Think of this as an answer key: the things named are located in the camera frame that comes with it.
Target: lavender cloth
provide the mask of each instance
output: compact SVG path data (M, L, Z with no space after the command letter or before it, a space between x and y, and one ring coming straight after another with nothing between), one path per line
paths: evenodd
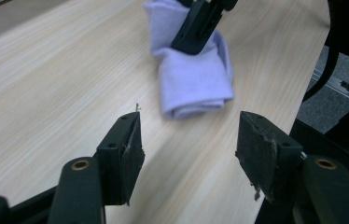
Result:
M176 0L145 3L150 49L160 61L161 110L168 119L185 119L222 108L233 99L232 66L227 44L214 31L198 55L171 49L188 8Z

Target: folded towel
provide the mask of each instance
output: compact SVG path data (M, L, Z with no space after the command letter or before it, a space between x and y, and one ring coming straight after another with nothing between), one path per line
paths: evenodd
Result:
M171 49L189 8L176 0L145 3L150 49L159 60L161 110L168 119L185 119L222 108L233 99L232 66L223 36L214 31L198 55Z

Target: purple fabric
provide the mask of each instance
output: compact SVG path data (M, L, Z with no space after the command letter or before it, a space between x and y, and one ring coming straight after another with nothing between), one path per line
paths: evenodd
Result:
M233 99L232 65L227 44L214 31L198 55L171 49L188 8L176 0L145 3L150 49L159 60L161 110L167 119L185 119L222 108Z

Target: light wood grain surface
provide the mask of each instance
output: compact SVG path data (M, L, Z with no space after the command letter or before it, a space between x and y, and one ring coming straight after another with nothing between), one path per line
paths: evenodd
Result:
M166 120L140 0L14 0L0 6L0 195L11 205L58 183L91 156L115 120L141 107L146 161L131 206L108 223L253 223L234 156L241 110L285 132L328 34L321 0L240 0L218 29L230 46L235 99L218 112Z

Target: gray carpet floor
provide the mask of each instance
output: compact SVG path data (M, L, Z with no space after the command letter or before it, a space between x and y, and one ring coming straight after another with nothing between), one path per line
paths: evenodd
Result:
M324 47L315 70L323 71L326 65L328 48ZM340 55L333 76L349 82L349 57ZM315 84L311 80L309 87ZM333 127L338 120L349 112L349 98L328 87L324 87L315 96L304 102L297 118L312 126L321 133L325 133Z

